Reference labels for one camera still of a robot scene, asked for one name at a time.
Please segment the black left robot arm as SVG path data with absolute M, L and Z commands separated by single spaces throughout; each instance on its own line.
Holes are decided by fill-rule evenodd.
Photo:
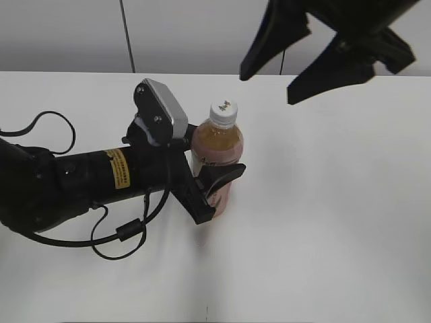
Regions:
M 44 232 L 107 205 L 167 190 L 197 224 L 215 213 L 208 198 L 241 177 L 244 164 L 205 166 L 193 175 L 185 157 L 195 131 L 182 139 L 153 146 L 131 125 L 123 146 L 57 157 L 41 147 L 1 142 L 1 222 L 21 232 Z

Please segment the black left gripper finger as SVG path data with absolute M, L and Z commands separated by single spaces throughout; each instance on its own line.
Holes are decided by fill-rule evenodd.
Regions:
M 225 185 L 240 178 L 245 170 L 245 164 L 203 166 L 198 176 L 195 177 L 195 183 L 203 196 L 209 198 Z
M 194 132 L 195 132 L 196 129 L 197 129 L 196 125 L 188 124 L 187 130 L 186 130 L 186 138 L 187 139 L 192 139 L 193 138 L 193 134 L 194 134 Z

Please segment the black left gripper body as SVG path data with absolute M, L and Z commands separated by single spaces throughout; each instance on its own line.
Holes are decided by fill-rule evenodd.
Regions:
M 191 148 L 191 139 L 186 138 L 186 133 L 182 139 L 156 147 L 150 145 L 144 131 L 132 122 L 123 142 L 130 148 L 128 166 L 133 185 L 144 192 L 168 189 L 197 225 L 212 220 L 215 208 L 199 191 L 185 156 Z

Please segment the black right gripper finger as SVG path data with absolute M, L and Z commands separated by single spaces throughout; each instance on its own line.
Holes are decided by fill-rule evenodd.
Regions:
M 289 104 L 297 104 L 333 89 L 366 83 L 375 76 L 368 55 L 337 34 L 319 57 L 287 88 Z
M 302 1 L 268 1 L 259 30 L 240 64 L 240 80 L 249 80 L 273 57 L 309 34 Z

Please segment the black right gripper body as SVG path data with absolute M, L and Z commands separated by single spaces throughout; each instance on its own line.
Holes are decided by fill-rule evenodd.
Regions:
M 417 1 L 305 1 L 306 11 L 339 34 L 350 46 L 398 74 L 416 60 L 411 46 L 390 25 Z

